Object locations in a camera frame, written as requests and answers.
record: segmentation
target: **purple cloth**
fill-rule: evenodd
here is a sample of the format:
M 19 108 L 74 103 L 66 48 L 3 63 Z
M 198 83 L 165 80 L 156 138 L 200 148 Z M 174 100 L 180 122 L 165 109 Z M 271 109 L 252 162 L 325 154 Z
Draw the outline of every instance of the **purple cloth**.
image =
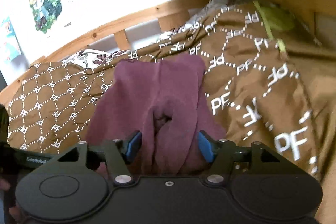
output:
M 225 137 L 201 89 L 205 65 L 198 56 L 179 55 L 159 63 L 121 60 L 113 86 L 100 99 L 86 135 L 90 145 L 127 139 L 142 132 L 142 147 L 132 173 L 191 174 L 208 165 L 197 133 Z

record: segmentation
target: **green strap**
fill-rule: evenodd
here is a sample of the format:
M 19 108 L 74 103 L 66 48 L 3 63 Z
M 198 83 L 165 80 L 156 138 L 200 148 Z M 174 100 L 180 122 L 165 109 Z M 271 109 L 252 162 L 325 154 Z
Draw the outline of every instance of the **green strap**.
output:
M 269 39 L 271 40 L 274 40 L 274 36 L 272 34 L 272 30 L 271 30 L 271 27 L 269 25 L 269 22 L 266 18 L 266 15 L 264 13 L 264 11 L 261 9 L 260 7 L 260 4 L 257 0 L 255 0 L 253 2 L 254 6 L 257 8 L 259 14 L 261 15 L 262 19 L 263 19 L 263 22 L 264 22 L 264 26 L 265 26 L 265 29 L 266 29 L 266 33 L 267 33 L 267 36 Z M 278 47 L 279 47 L 279 50 L 280 52 L 285 52 L 286 51 L 286 47 L 285 47 L 285 43 L 282 39 L 277 39 L 277 43 L 278 43 Z

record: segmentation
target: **blue gripper pad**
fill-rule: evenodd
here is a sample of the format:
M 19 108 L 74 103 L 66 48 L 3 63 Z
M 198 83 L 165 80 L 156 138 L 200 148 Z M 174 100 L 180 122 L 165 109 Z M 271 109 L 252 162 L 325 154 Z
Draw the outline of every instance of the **blue gripper pad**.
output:
M 127 151 L 125 153 L 125 157 L 129 163 L 132 163 L 134 161 L 138 151 L 140 150 L 141 144 L 142 144 L 142 134 L 139 131 L 127 144 Z
M 210 142 L 201 131 L 198 133 L 198 148 L 200 149 L 207 163 L 214 162 L 216 158 L 216 154 L 214 153 L 216 150 L 215 145 Z

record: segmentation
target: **brown blanket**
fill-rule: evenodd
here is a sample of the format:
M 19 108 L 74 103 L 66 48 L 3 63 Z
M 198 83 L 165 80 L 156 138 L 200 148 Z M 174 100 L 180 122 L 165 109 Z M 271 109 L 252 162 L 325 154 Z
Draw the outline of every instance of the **brown blanket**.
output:
M 295 18 L 271 5 L 223 7 L 187 32 L 94 70 L 35 65 L 10 103 L 10 145 L 63 151 L 85 137 L 121 58 L 157 63 L 180 52 L 202 56 L 208 107 L 227 138 L 242 146 L 262 141 L 319 179 L 318 219 L 336 223 L 329 211 L 336 200 L 336 53 L 317 46 Z

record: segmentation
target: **blonde cartoon character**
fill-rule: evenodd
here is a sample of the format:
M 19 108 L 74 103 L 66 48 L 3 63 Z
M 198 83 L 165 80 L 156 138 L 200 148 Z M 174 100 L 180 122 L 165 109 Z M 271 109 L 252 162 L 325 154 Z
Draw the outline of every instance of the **blonde cartoon character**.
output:
M 33 10 L 36 30 L 47 32 L 62 11 L 60 0 L 29 0 Z

